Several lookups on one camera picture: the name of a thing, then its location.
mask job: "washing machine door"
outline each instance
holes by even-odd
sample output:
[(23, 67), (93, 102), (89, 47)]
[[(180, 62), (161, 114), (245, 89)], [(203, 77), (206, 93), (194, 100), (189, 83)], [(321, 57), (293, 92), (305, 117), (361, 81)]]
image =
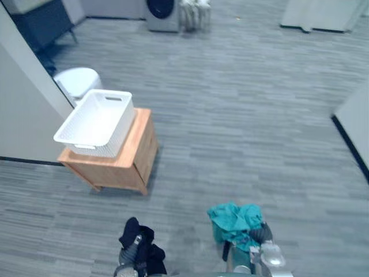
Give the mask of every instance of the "washing machine door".
[(146, 0), (149, 11), (159, 19), (169, 17), (174, 10), (176, 0)]

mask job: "toilet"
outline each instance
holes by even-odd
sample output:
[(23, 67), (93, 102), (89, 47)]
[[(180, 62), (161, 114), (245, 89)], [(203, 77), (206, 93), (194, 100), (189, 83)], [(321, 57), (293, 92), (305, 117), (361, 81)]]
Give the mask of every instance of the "toilet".
[(71, 68), (54, 76), (60, 89), (73, 98), (75, 103), (83, 98), (90, 89), (102, 89), (98, 73), (91, 68)]

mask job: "wooden nightstand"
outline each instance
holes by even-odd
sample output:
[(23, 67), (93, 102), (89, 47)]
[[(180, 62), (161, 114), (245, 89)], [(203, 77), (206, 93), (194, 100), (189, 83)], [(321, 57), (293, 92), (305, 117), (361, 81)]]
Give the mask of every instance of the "wooden nightstand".
[(146, 186), (159, 144), (151, 110), (135, 108), (136, 116), (125, 142), (115, 158), (75, 154), (65, 148), (58, 161), (99, 191), (101, 187), (139, 190)]

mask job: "white wall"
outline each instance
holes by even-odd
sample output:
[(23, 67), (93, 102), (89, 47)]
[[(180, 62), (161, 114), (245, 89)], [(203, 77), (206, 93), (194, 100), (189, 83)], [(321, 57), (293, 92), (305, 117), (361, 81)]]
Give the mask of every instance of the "white wall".
[(85, 11), (82, 8), (80, 0), (62, 0), (70, 21), (76, 25), (85, 18)]
[(335, 115), (369, 168), (369, 78)]
[(87, 16), (145, 17), (146, 0), (81, 0)]
[(0, 156), (56, 162), (72, 107), (0, 5)]

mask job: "white basket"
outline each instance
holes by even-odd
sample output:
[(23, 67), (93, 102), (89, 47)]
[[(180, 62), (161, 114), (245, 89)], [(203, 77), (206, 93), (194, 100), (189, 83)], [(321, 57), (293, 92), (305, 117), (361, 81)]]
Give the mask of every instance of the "white basket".
[(73, 152), (115, 157), (133, 122), (132, 94), (92, 89), (54, 135)]

